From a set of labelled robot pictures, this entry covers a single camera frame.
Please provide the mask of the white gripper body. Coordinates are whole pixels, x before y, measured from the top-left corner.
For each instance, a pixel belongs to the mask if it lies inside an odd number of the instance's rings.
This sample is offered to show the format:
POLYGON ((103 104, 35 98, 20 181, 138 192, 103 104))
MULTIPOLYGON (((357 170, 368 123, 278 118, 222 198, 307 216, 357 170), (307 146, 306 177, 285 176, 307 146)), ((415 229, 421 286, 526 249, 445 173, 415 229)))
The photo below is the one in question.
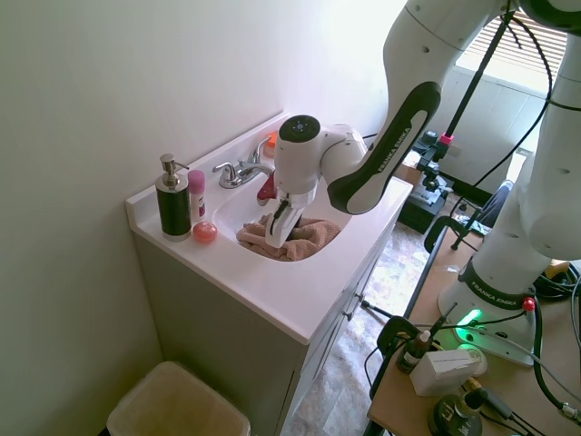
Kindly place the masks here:
POLYGON ((270 216, 265 227, 265 241, 274 248, 281 248, 301 218, 302 208, 294 208, 290 203, 280 203, 270 216))

